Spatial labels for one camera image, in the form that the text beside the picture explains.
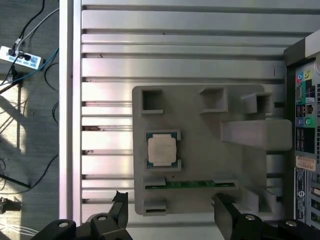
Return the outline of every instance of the floor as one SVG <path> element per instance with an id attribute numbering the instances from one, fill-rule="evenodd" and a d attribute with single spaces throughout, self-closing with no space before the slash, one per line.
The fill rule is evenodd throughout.
<path id="1" fill-rule="evenodd" d="M 41 0 L 7 0 L 0 6 L 0 46 L 11 47 L 26 22 L 41 8 Z M 30 25 L 27 33 L 48 13 L 59 7 L 58 0 L 47 0 L 43 13 Z M 59 13 L 50 17 L 26 41 L 23 51 L 48 59 L 59 44 Z M 57 89 L 58 65 L 47 74 L 48 81 Z M 30 69 L 17 68 L 29 73 Z M 0 159 L 6 163 L 4 173 L 11 178 L 33 185 L 43 174 L 47 164 L 58 153 L 58 125 L 52 118 L 52 107 L 58 93 L 38 72 L 23 82 L 21 91 L 15 86 L 0 95 Z M 0 182 L 0 189 L 5 181 Z M 10 194 L 25 188 L 7 182 L 0 197 L 22 202 L 22 210 L 0 215 L 0 223 L 19 224 L 36 230 L 43 229 L 59 217 L 59 160 L 49 168 L 45 178 L 30 192 Z M 0 232 L 1 240 L 28 240 L 30 236 L 7 231 Z"/>

